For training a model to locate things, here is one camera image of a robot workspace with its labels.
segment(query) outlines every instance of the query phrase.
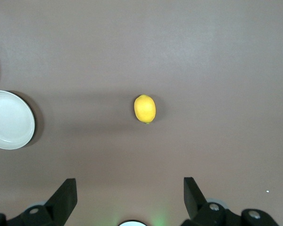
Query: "white circular object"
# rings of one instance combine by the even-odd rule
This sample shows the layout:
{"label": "white circular object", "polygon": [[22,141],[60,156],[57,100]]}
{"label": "white circular object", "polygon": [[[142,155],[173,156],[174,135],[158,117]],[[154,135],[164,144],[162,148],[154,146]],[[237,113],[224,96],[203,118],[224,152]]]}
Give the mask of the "white circular object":
{"label": "white circular object", "polygon": [[35,214],[39,211],[38,208],[33,208],[32,210],[29,211],[29,214]]}
{"label": "white circular object", "polygon": [[121,223],[119,226],[146,226],[146,225],[137,220],[129,220],[124,223]]}
{"label": "white circular object", "polygon": [[30,205],[26,208],[26,210],[29,209],[29,208],[31,208],[31,207],[33,207],[33,206],[44,206],[45,203],[46,203],[46,201],[34,202],[34,203],[30,204]]}
{"label": "white circular object", "polygon": [[226,210],[229,209],[228,205],[224,201],[219,200],[219,199],[208,198],[207,202],[215,202],[215,203],[218,203],[218,204],[222,205],[223,208],[225,208]]}
{"label": "white circular object", "polygon": [[254,210],[251,210],[251,211],[249,212],[249,215],[250,215],[252,218],[255,218],[255,219],[260,219],[260,218],[261,218],[260,214],[259,214],[257,211],[254,211]]}
{"label": "white circular object", "polygon": [[17,149],[33,137],[35,122],[30,107],[17,95],[0,90],[0,148]]}

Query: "green light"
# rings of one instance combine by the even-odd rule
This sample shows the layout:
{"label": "green light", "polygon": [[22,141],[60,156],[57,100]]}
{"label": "green light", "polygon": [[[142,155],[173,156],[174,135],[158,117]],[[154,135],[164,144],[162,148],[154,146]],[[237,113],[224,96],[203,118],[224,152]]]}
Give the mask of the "green light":
{"label": "green light", "polygon": [[155,214],[152,219],[152,226],[166,226],[167,225],[167,211]]}

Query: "lemon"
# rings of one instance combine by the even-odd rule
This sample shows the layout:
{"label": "lemon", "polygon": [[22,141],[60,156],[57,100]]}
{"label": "lemon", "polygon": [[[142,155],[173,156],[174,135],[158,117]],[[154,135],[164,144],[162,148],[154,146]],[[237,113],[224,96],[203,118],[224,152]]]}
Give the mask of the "lemon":
{"label": "lemon", "polygon": [[155,118],[155,103],[151,97],[140,95],[134,102],[134,111],[139,121],[149,124]]}

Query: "dark object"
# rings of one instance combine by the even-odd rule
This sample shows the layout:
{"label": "dark object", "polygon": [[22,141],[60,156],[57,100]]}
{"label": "dark object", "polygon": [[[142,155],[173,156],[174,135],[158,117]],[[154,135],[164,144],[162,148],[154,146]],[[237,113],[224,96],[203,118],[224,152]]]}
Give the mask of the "dark object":
{"label": "dark object", "polygon": [[67,179],[43,206],[30,207],[11,220],[0,213],[0,226],[63,226],[76,203],[75,179]]}
{"label": "dark object", "polygon": [[191,219],[181,226],[279,226],[261,210],[246,209],[238,216],[217,203],[207,202],[194,178],[184,178],[184,203]]}

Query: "metal screw head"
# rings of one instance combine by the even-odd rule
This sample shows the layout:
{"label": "metal screw head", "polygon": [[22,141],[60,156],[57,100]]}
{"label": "metal screw head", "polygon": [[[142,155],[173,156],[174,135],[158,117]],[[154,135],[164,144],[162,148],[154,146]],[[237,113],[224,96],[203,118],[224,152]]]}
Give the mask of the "metal screw head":
{"label": "metal screw head", "polygon": [[30,214],[35,214],[35,213],[37,213],[38,211],[39,211],[38,208],[33,208],[33,209],[31,209],[31,210],[29,211],[29,213],[30,213]]}
{"label": "metal screw head", "polygon": [[210,204],[209,207],[210,207],[211,210],[214,210],[214,211],[219,210],[219,206],[215,203]]}
{"label": "metal screw head", "polygon": [[250,212],[249,212],[249,215],[252,217],[252,218],[255,218],[255,219],[260,219],[260,214],[258,213],[258,212],[256,212],[256,211],[254,211],[254,210],[251,210]]}

